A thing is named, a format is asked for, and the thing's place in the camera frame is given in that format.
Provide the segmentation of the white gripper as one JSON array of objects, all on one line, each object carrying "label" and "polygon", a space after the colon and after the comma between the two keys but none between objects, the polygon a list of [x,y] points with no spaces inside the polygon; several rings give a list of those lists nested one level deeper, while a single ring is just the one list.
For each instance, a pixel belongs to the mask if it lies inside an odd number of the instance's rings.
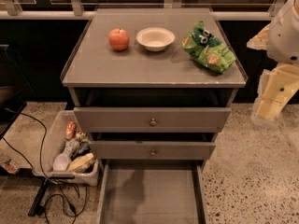
[{"label": "white gripper", "polygon": [[276,118],[298,91],[299,66],[279,63],[270,72],[262,96],[255,99],[251,116],[268,120]]}]

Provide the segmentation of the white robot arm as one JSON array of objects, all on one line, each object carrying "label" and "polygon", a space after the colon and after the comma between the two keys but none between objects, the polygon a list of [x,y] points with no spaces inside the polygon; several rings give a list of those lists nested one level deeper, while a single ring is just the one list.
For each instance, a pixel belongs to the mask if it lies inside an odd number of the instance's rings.
[{"label": "white robot arm", "polygon": [[299,91],[299,0],[287,0],[247,47],[265,50],[278,63],[263,71],[252,108],[254,118],[273,120]]}]

